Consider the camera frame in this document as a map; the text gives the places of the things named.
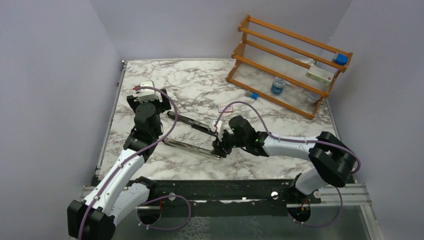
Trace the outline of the beige black stapler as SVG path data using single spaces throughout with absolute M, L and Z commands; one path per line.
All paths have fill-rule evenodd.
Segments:
M 213 115 L 210 113 L 184 113 L 177 117 L 176 133 L 172 133 L 162 142 L 169 147 L 185 150 L 189 153 L 210 158 L 221 159 L 214 152 L 212 141 L 216 137 L 214 130 L 210 128 Z

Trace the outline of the red white staple box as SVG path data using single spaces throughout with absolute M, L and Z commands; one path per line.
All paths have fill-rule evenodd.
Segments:
M 219 113 L 232 113 L 233 111 L 234 111 L 233 106 L 231 104 L 230 105 L 220 105 L 218 107 Z

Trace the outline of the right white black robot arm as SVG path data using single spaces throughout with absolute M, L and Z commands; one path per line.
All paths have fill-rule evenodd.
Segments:
M 232 132 L 224 129 L 221 120 L 213 120 L 208 126 L 216 134 L 212 152 L 222 158 L 240 148 L 254 156 L 285 156 L 313 164 L 311 170 L 299 173 L 290 184 L 288 196 L 296 204 L 327 185 L 343 188 L 358 163 L 354 153 L 327 131 L 317 137 L 274 136 L 267 131 L 256 131 L 240 115 L 233 117 L 229 126 Z

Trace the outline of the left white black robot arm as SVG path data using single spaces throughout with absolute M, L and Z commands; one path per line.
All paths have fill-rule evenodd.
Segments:
M 137 205 L 149 206 L 157 200 L 157 191 L 152 188 L 154 182 L 147 178 L 134 183 L 128 190 L 124 188 L 157 144 L 166 138 L 160 115 L 171 109 L 171 102 L 165 89 L 151 95 L 150 99 L 141 90 L 127 96 L 127 102 L 135 113 L 134 127 L 118 159 L 92 192 L 82 201 L 73 200 L 67 208 L 68 234 L 78 240 L 112 239 L 118 224 Z

